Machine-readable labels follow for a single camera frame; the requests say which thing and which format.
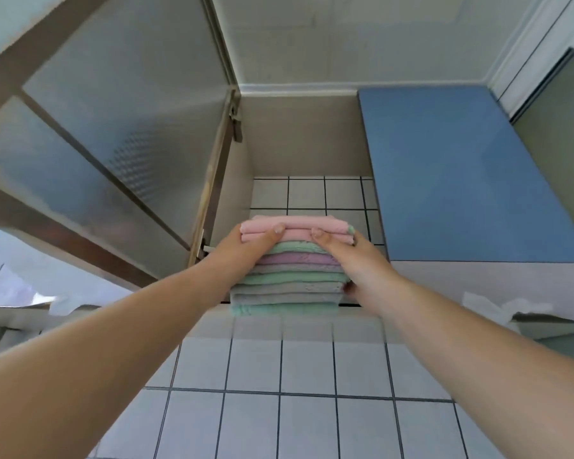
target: pink towel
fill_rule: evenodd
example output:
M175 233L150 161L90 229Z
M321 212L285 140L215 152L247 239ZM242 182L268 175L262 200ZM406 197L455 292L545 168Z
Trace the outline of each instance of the pink towel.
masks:
M268 231L276 224L284 224L287 229L307 229L313 227L323 229L331 234L349 233L349 224L343 220L336 219L333 216L276 216L261 217L255 216L252 220L247 220L240 226L240 233L258 234Z
M242 234L242 243L252 242L263 236L264 233L256 234ZM353 235L344 234L332 234L335 239L346 243L347 245L352 245L354 243ZM281 242L311 242L313 239L310 237L310 230L305 229L287 229L283 234L283 238L280 239Z
M339 266L329 254L321 253L279 253L262 256L257 264L331 264Z

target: folded towel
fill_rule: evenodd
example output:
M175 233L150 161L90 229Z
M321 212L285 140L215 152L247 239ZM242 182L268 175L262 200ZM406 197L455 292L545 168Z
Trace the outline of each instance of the folded towel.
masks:
M265 235L265 232L255 233L255 234L242 234L242 242L252 242L253 240L257 240L258 238ZM353 239L353 235L344 235L344 234L332 234L332 237L346 243L347 245L352 245L355 240ZM310 236L310 230L306 229L287 229L283 234L283 238L279 240L280 242L293 242L293 241L304 241L304 242L311 242L313 241L312 237Z
M259 275L247 275L238 283L240 285L269 285L273 283L339 281L346 283L349 278L337 272L274 272Z
M230 301L235 306L260 306L282 303L340 303L340 300L342 300L342 293L232 294L230 296Z
M343 287L344 283L339 281L289 282L271 283L264 285L235 285L232 287L231 293L237 295L267 295L278 293L342 293Z
M296 253L321 253L328 254L321 246L311 242L283 242L277 243L272 247L267 254L288 253L294 251Z
M338 303L279 303L258 304L253 306L234 305L230 306L232 316L263 316L268 314L313 314L333 315L338 313Z
M247 220L240 225L240 233L257 234L268 231L276 224L284 224L287 229L306 229L313 227L323 229L331 234L353 235L354 230L348 223L338 220L332 216L276 216L276 217L256 217Z
M267 264L327 264L329 266L339 266L340 263L327 253L298 253L287 252L278 254L267 254L263 256L258 265Z
M298 253L281 253L269 256L283 256L283 254L298 254ZM267 266L255 266L249 274L256 273L271 273L271 272L344 272L342 267L334 266L333 264L268 264Z

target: person's right hand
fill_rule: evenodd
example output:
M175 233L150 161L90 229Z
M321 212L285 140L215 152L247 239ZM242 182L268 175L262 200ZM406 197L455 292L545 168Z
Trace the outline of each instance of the person's right hand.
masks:
M401 280L381 252L359 232L354 235L355 246L342 243L320 229L313 229L312 237L351 278L352 283L344 291L355 297L362 307L380 314L378 303L383 301L387 286L391 281Z

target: person's left arm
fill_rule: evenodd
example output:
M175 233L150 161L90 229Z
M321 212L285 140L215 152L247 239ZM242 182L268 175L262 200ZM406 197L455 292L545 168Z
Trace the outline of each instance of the person's left arm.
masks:
M282 237L239 226L196 266L0 355L0 458L84 458L196 324Z

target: person's right arm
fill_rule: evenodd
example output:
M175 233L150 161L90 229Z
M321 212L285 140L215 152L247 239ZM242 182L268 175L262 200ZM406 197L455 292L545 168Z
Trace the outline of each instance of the person's right arm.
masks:
M507 458L574 458L573 359L401 277L359 233L355 247L313 238Z

